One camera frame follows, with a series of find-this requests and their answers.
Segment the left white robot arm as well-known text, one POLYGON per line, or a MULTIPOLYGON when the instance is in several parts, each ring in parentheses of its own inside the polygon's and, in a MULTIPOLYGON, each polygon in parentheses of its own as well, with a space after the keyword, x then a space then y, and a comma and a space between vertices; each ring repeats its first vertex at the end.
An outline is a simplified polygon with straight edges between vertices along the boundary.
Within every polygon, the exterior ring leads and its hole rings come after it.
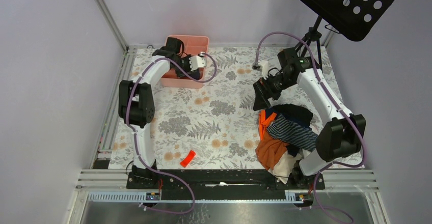
POLYGON ((204 53, 209 39, 203 36, 171 35, 166 43, 150 56, 144 71, 133 80, 119 84, 118 115, 131 129, 133 162, 128 177, 146 189, 157 185, 161 173, 157 170, 151 122, 155 115, 153 88, 169 72, 179 83, 203 83, 207 66, 204 53))

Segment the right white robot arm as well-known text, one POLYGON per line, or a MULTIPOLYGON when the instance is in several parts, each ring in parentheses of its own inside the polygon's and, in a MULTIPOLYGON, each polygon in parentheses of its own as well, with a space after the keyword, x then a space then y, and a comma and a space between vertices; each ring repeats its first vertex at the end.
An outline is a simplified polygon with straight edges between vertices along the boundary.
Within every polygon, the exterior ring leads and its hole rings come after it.
POLYGON ((305 189, 312 183, 312 177, 334 163, 339 164, 339 158, 362 150, 366 120, 361 114, 354 115, 336 97, 312 55, 300 57, 295 48, 286 48, 277 57, 281 68, 275 75, 270 74, 265 64, 253 63, 253 69, 262 72, 262 77, 253 84, 256 95, 253 109, 269 108, 269 99, 279 99, 281 92, 293 85, 308 95, 324 126, 314 150, 297 161, 291 173, 293 185, 305 189))

